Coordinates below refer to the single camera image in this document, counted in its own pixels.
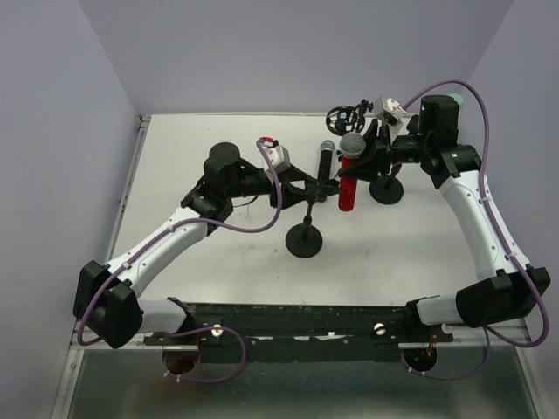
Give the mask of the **red glitter microphone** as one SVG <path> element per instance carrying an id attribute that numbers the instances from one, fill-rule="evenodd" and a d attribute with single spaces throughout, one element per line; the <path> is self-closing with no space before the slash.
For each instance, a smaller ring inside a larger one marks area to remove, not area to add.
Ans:
<path id="1" fill-rule="evenodd" d="M 354 166 L 365 149 L 365 140 L 356 132 L 346 133 L 339 141 L 339 151 L 342 159 L 339 171 L 338 208 L 341 211 L 350 212 L 355 206 L 357 180 L 354 174 Z"/>

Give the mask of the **black round-base stand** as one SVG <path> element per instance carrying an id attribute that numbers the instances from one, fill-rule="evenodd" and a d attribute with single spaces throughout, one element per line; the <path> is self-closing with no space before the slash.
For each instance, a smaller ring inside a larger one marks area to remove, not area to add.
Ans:
<path id="1" fill-rule="evenodd" d="M 340 183 L 331 179 L 331 189 L 328 196 L 339 193 Z M 307 212 L 301 223 L 294 225 L 286 234 L 286 247 L 289 252 L 297 258 L 312 258 L 316 256 L 323 245 L 320 231 L 313 226 L 312 210 L 317 202 L 317 196 L 313 201 L 307 203 Z"/>
<path id="2" fill-rule="evenodd" d="M 379 176 L 369 184 L 369 194 L 378 203 L 392 205 L 404 195 L 404 186 L 397 178 L 402 166 L 419 163 L 418 116 L 414 114 L 408 122 L 407 134 L 399 134 L 386 152 L 386 164 Z"/>

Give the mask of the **black tripod shock-mount stand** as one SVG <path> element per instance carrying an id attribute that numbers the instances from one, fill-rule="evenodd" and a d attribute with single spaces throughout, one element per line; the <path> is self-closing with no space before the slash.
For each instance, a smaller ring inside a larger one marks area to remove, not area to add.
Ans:
<path id="1" fill-rule="evenodd" d="M 371 113 L 373 104 L 362 100 L 355 106 L 337 106 L 326 115 L 326 126 L 330 133 L 343 136 L 349 132 L 360 133 L 365 125 L 365 115 Z"/>

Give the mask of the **black glitter microphone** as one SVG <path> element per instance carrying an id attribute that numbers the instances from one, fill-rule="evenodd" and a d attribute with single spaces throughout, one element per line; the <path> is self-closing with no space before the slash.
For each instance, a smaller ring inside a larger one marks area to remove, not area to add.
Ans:
<path id="1" fill-rule="evenodd" d="M 327 200 L 328 192 L 331 189 L 331 168 L 335 153 L 335 144 L 331 140 L 324 140 L 319 147 L 320 159 L 318 165 L 317 180 L 319 183 L 319 193 L 317 202 L 324 203 Z"/>

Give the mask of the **mint green toy microphone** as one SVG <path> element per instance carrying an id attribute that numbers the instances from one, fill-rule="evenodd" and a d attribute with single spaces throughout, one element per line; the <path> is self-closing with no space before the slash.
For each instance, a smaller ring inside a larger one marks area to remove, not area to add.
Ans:
<path id="1" fill-rule="evenodd" d="M 449 97 L 451 97 L 451 98 L 456 102 L 456 104 L 458 105 L 459 109 L 462 108 L 462 106 L 464 105 L 464 98 L 463 98 L 460 94 L 458 94 L 458 93 L 450 93 L 450 94 L 449 94 Z"/>

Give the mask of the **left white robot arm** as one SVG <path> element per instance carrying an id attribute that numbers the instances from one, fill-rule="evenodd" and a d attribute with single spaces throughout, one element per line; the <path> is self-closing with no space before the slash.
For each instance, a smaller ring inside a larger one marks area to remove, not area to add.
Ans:
<path id="1" fill-rule="evenodd" d="M 256 146 L 263 168 L 243 159 L 230 142 L 214 145 L 203 176 L 160 227 L 119 257 L 105 264 L 91 261 L 82 268 L 73 307 L 81 346 L 89 343 L 86 329 L 112 348 L 122 347 L 138 333 L 177 333 L 189 315 L 186 305 L 177 299 L 148 301 L 141 296 L 192 245 L 218 228 L 236 229 L 226 223 L 233 199 L 269 196 L 271 206 L 281 212 L 338 190 L 336 181 L 319 180 L 293 166 L 277 141 L 263 137 Z"/>

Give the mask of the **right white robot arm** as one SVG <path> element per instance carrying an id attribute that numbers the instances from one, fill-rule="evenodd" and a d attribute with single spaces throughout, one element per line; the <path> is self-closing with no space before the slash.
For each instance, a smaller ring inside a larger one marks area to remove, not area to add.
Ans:
<path id="1" fill-rule="evenodd" d="M 359 181 L 369 183 L 378 202 L 390 203 L 384 193 L 395 180 L 395 168 L 417 163 L 458 220 L 478 281 L 454 294 L 412 301 L 419 322 L 475 328 L 521 319 L 532 311 L 549 286 L 549 273 L 535 268 L 514 244 L 492 201 L 476 149 L 458 143 L 456 99 L 424 96 L 413 117 L 392 98 L 363 100 L 331 110 L 326 124 L 341 138 L 341 210 L 353 209 Z"/>

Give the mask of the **black front mounting rail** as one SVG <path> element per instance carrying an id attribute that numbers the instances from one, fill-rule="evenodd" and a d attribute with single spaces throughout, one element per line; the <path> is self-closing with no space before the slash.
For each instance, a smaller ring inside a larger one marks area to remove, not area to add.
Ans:
<path id="1" fill-rule="evenodd" d="M 172 360 L 200 349 L 207 363 L 396 362 L 399 348 L 449 343 L 405 306 L 297 306 L 194 303 L 179 336 L 144 339 Z"/>

